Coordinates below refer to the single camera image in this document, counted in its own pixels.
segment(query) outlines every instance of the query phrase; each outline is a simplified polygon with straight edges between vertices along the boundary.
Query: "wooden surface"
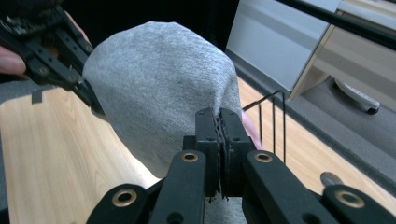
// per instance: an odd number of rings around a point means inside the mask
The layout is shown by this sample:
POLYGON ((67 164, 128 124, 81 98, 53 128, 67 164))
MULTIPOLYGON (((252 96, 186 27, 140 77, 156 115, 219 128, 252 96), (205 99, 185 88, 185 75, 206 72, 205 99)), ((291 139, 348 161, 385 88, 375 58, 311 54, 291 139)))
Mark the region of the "wooden surface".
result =
MULTIPOLYGON (((257 101, 262 96, 249 85, 239 80, 241 105, 257 101)), ((258 109, 247 112, 258 126, 258 109)), ((272 103, 262 105, 263 148, 273 150, 272 103)), ((283 159, 282 112, 276 110, 276 155, 283 159)), ((304 185, 321 194, 324 187, 320 182, 323 172, 332 172, 339 176, 344 184, 359 189, 371 196, 396 216, 396 199, 379 187, 374 181, 332 151, 312 133, 304 129, 295 120, 286 116, 286 165, 304 183, 304 185)))
POLYGON ((85 223, 113 187, 156 181, 72 92, 5 102, 0 123, 12 223, 85 223))
MULTIPOLYGON (((243 82, 240 90, 243 105, 260 98, 243 82)), ((272 148, 268 108, 263 145, 272 148)), ((249 111, 254 119, 256 111, 249 111)), ((278 114, 279 137, 280 119, 278 114)), ((85 223, 109 189, 122 183, 146 188, 157 181, 71 92, 45 91, 43 103, 35 105, 30 96, 5 102, 0 123, 12 223, 85 223)), ((393 197, 290 118, 287 134, 287 165, 308 188, 321 192, 319 175, 331 171, 396 214, 393 197)), ((281 154, 282 138, 276 144, 281 154)))

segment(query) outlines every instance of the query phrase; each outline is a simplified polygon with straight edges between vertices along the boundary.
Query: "gray fabric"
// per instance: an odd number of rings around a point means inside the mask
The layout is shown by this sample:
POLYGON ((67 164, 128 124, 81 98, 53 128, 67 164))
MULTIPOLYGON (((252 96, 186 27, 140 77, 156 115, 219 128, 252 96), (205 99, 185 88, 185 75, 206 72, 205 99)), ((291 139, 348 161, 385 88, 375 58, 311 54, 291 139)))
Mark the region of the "gray fabric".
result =
POLYGON ((232 61, 177 23, 148 22, 100 44, 84 66, 106 118, 122 143, 164 177, 195 113, 206 107, 240 115, 232 61))

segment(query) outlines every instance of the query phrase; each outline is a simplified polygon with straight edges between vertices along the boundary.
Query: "human hand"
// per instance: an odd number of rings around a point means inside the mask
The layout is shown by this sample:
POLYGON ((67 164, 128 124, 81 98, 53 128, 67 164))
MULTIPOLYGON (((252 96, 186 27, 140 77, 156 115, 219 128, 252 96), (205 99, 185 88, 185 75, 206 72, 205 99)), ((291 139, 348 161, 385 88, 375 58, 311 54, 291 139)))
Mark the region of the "human hand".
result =
MULTIPOLYGON (((82 33, 84 38, 89 42, 88 37, 85 35, 84 31, 76 24, 73 18, 66 12, 70 21, 73 22, 78 30, 82 33)), ((26 65, 23 59, 16 53, 9 49, 0 46, 0 74, 5 75, 16 75, 19 77, 28 78, 24 73, 26 71, 26 65)))
POLYGON ((247 135, 251 137, 254 146, 258 150, 261 150, 262 141, 260 140, 260 135, 257 133, 253 121, 250 119, 250 117, 247 115, 245 111, 242 111, 242 124, 244 125, 244 128, 247 131, 247 135))

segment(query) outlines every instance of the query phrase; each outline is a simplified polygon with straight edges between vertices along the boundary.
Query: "brass insert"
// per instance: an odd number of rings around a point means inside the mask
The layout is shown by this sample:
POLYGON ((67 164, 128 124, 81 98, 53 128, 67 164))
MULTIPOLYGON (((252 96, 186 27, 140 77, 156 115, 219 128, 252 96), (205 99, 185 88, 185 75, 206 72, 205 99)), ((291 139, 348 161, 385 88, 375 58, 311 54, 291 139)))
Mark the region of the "brass insert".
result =
POLYGON ((185 153, 181 156, 181 158, 186 162, 198 161, 198 155, 195 153, 185 153))
POLYGON ((132 204, 137 198, 137 194, 133 189, 121 189, 113 196, 113 204, 117 207, 126 207, 132 204))
POLYGON ((344 205, 353 208, 363 208, 365 205, 364 200, 361 197, 345 190, 337 190, 335 192, 335 198, 344 205))
POLYGON ((257 161, 260 161, 260 162, 270 162, 270 161, 272 161, 272 157, 271 157, 270 155, 266 154, 266 153, 263 153, 263 152, 257 153, 257 154, 254 156, 254 158, 255 158, 257 161))

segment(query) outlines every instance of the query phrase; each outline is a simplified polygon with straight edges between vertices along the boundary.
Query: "gray sock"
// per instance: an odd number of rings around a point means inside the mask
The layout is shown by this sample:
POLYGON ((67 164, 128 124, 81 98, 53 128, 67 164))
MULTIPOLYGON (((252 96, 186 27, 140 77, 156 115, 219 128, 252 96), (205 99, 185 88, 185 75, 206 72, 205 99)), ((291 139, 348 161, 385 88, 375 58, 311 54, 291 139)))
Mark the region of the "gray sock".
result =
MULTIPOLYGON (((177 23, 148 22, 100 44, 84 77, 122 143, 164 177, 184 135, 195 135, 195 113, 213 107, 240 115, 233 62, 177 23)), ((240 199, 205 205, 205 223, 246 223, 240 199)))

